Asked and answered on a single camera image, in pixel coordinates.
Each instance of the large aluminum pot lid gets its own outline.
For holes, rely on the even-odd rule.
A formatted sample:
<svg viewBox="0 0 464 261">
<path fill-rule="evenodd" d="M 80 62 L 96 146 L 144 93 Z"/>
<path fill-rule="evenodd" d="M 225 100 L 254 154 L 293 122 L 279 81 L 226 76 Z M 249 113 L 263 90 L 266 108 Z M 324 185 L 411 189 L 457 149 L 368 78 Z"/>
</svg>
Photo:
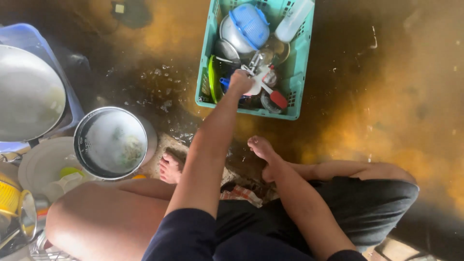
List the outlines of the large aluminum pot lid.
<svg viewBox="0 0 464 261">
<path fill-rule="evenodd" d="M 60 120 L 65 105 L 63 82 L 44 60 L 0 45 L 0 142 L 42 136 Z"/>
</svg>

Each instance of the checkered cloth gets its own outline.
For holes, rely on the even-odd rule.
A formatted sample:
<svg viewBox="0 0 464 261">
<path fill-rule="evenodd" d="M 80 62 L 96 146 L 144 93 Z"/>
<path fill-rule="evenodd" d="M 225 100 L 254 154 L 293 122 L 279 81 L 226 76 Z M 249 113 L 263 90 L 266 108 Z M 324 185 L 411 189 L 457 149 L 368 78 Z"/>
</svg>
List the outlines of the checkered cloth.
<svg viewBox="0 0 464 261">
<path fill-rule="evenodd" d="M 223 199 L 247 200 L 248 202 L 250 202 L 253 206 L 257 208 L 260 208 L 263 206 L 263 200 L 258 198 L 253 191 L 249 189 L 245 189 L 238 185 L 235 185 L 232 191 L 222 192 L 219 199 L 220 200 L 223 200 Z"/>
</svg>

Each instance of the teal plastic basket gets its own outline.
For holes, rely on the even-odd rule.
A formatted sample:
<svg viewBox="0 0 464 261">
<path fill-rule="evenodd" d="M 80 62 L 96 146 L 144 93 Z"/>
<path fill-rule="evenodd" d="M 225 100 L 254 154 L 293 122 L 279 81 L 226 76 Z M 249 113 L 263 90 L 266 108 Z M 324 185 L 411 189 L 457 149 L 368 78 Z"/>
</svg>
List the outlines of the teal plastic basket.
<svg viewBox="0 0 464 261">
<path fill-rule="evenodd" d="M 256 5 L 266 15 L 266 19 L 270 22 L 270 30 L 274 32 L 294 2 L 294 0 L 211 0 L 195 94 L 195 101 L 198 106 L 209 108 L 214 108 L 216 106 L 214 103 L 200 101 L 200 97 L 204 96 L 201 88 L 209 86 L 208 59 L 213 52 L 214 43 L 219 38 L 219 26 L 221 21 L 229 11 L 243 3 Z M 279 65 L 279 76 L 282 78 L 279 84 L 279 91 L 287 97 L 288 107 L 281 114 L 270 113 L 266 109 L 238 109 L 238 112 L 286 120 L 298 119 L 303 99 L 304 78 L 308 65 L 313 17 L 314 8 L 308 14 L 305 22 L 301 25 L 294 39 L 291 41 L 288 59 L 283 64 Z"/>
</svg>

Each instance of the person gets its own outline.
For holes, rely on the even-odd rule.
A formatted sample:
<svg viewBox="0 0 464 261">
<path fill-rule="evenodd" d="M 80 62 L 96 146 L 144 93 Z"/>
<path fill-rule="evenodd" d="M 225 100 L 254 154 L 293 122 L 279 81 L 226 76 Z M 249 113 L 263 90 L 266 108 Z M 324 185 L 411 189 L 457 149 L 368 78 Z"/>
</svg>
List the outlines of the person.
<svg viewBox="0 0 464 261">
<path fill-rule="evenodd" d="M 163 181 L 85 183 L 61 197 L 47 216 L 48 240 L 82 261 L 364 260 L 359 252 L 379 244 L 419 193 L 395 165 L 293 164 L 255 136 L 248 145 L 268 163 L 262 178 L 280 198 L 261 208 L 219 200 L 238 100 L 252 83 L 245 71 L 232 75 L 185 165 L 163 155 Z"/>
</svg>

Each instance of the dark shorts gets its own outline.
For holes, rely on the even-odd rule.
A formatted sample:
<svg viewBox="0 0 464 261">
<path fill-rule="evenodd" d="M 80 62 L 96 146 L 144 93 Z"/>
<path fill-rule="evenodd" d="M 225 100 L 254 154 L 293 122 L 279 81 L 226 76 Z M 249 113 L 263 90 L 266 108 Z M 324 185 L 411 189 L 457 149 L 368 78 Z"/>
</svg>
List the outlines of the dark shorts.
<svg viewBox="0 0 464 261">
<path fill-rule="evenodd" d="M 414 203 L 418 186 L 401 180 L 334 177 L 326 183 L 312 183 L 348 238 L 364 252 L 380 244 Z M 247 201 L 221 200 L 217 218 L 217 238 L 249 231 L 278 238 L 310 254 L 298 228 L 285 212 L 280 199 L 258 209 Z"/>
</svg>

